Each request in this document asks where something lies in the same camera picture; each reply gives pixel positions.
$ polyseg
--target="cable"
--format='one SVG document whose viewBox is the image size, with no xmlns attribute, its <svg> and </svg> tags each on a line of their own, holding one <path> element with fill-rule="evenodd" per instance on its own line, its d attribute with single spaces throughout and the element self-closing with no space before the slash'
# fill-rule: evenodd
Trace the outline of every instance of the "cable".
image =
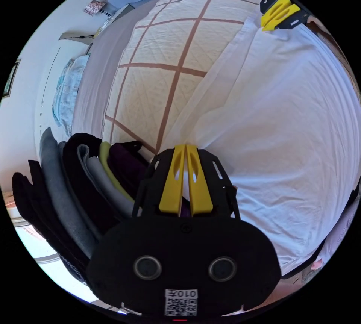
<svg viewBox="0 0 361 324">
<path fill-rule="evenodd" d="M 91 38 L 94 38 L 94 35 L 87 35 L 87 36 L 78 36 L 78 37 L 64 37 L 64 38 L 60 38 L 58 39 L 58 41 L 60 41 L 61 39 L 69 39 L 69 38 L 88 38 L 88 37 L 91 37 Z"/>
</svg>

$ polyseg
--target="sticker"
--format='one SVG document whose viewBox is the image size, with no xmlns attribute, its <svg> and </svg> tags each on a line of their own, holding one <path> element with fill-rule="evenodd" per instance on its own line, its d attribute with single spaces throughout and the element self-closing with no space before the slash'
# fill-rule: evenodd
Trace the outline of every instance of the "sticker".
<svg viewBox="0 0 361 324">
<path fill-rule="evenodd" d="M 198 290 L 165 290 L 165 311 L 167 316 L 196 316 Z"/>
</svg>

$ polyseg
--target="lamp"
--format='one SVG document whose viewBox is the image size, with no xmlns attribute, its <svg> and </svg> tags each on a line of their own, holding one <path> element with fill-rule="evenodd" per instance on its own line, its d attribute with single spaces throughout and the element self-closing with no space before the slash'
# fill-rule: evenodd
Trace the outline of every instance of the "lamp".
<svg viewBox="0 0 361 324">
<path fill-rule="evenodd" d="M 93 0 L 84 8 L 84 12 L 91 16 L 94 16 L 96 13 L 99 12 L 105 14 L 107 17 L 111 17 L 112 14 L 103 9 L 103 6 L 105 6 L 105 4 L 105 2 Z"/>
</svg>

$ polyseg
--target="white pillow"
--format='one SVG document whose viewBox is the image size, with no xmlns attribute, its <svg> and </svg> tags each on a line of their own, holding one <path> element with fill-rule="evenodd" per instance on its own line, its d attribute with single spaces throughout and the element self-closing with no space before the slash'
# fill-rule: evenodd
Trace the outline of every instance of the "white pillow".
<svg viewBox="0 0 361 324">
<path fill-rule="evenodd" d="M 341 241 L 345 237 L 347 230 L 349 229 L 351 222 L 355 216 L 356 210 L 360 203 L 360 193 L 358 194 L 354 203 L 352 203 L 341 215 L 338 222 L 328 234 L 325 243 L 315 260 L 315 263 L 319 262 L 318 265 L 314 266 L 314 269 L 317 269 L 321 265 L 324 266 L 331 256 L 335 253 Z"/>
</svg>

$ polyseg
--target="dark purple cloth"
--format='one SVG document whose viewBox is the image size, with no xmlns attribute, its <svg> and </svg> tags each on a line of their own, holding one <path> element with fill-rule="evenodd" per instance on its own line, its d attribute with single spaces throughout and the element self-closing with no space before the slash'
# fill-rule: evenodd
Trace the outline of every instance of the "dark purple cloth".
<svg viewBox="0 0 361 324">
<path fill-rule="evenodd" d="M 123 218 L 99 194 L 84 172 L 77 154 L 78 146 L 84 144 L 89 147 L 89 157 L 98 156 L 101 142 L 101 139 L 93 135 L 76 133 L 65 144 L 62 160 L 66 175 L 80 204 L 99 232 L 105 234 Z"/>
<path fill-rule="evenodd" d="M 20 215 L 45 238 L 49 245 L 77 271 L 77 279 L 85 282 L 89 259 L 76 245 L 58 219 L 46 188 L 40 164 L 29 160 L 31 184 L 26 176 L 12 177 L 14 200 Z"/>
<path fill-rule="evenodd" d="M 140 181 L 144 179 L 147 164 L 144 158 L 137 158 L 137 144 L 116 143 L 110 147 L 108 165 L 124 190 L 135 199 Z"/>
<path fill-rule="evenodd" d="M 185 198 L 182 198 L 182 207 L 180 208 L 180 216 L 182 218 L 190 218 L 192 216 L 190 203 Z"/>
</svg>

